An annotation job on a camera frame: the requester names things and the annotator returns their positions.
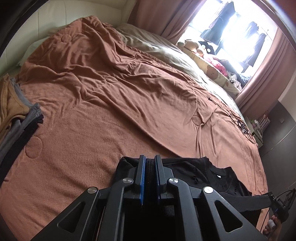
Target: white headboard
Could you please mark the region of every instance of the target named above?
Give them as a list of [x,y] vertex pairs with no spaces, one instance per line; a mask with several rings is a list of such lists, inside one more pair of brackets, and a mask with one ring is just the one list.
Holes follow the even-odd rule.
[[49,0],[20,27],[0,57],[0,76],[15,66],[27,48],[50,29],[97,16],[114,27],[126,23],[136,0]]

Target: teddy bear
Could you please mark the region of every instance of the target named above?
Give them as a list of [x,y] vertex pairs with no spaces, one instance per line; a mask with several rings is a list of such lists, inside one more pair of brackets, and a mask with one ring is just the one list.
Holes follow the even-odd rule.
[[191,39],[186,39],[183,42],[180,41],[177,43],[177,47],[182,51],[183,48],[198,54],[199,56],[203,57],[206,53],[205,49],[202,48],[199,42],[192,41]]

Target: stack of folded clothes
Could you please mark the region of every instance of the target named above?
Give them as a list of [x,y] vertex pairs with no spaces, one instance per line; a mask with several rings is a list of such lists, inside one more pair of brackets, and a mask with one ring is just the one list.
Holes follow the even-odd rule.
[[38,103],[30,103],[15,78],[0,80],[0,186],[24,146],[43,123]]

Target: circular pattern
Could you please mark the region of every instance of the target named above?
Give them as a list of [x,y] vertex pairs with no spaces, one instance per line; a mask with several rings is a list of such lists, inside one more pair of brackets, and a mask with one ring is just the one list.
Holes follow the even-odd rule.
[[211,188],[211,187],[204,187],[204,192],[205,192],[205,193],[210,194],[210,193],[212,193],[213,191],[214,191],[214,189]]
[[175,183],[178,183],[178,179],[177,178],[175,178],[175,177],[172,177],[172,178],[170,178],[169,180],[168,180],[170,183],[172,183],[172,184],[175,184]]
[[192,116],[191,120],[197,126],[200,126],[202,123],[201,119],[196,115]]
[[37,158],[42,151],[42,141],[39,137],[31,137],[25,146],[25,153],[29,158]]
[[87,189],[87,192],[88,192],[89,194],[96,193],[96,192],[97,192],[97,188],[96,188],[96,187],[90,187],[89,189]]
[[131,178],[129,178],[129,177],[126,177],[126,178],[124,178],[123,180],[122,180],[122,182],[123,183],[125,183],[125,184],[129,184],[129,183],[131,183],[133,180],[131,179]]
[[69,35],[69,34],[66,34],[66,35],[64,35],[64,36],[61,38],[61,41],[62,41],[63,43],[69,43],[71,40],[72,40],[72,37],[71,37],[71,35]]

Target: hand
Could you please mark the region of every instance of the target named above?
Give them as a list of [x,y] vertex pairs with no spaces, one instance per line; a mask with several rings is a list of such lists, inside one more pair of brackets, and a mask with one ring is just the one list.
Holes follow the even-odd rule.
[[[268,241],[277,241],[278,237],[279,237],[279,233],[281,231],[281,221],[276,217],[276,216],[272,216],[271,219],[273,220],[273,222],[275,223],[275,227],[274,227],[274,232],[273,234],[269,237]],[[265,229],[263,229],[263,234],[265,235],[269,235],[269,233],[271,233],[273,230],[271,230],[271,228],[266,225]]]

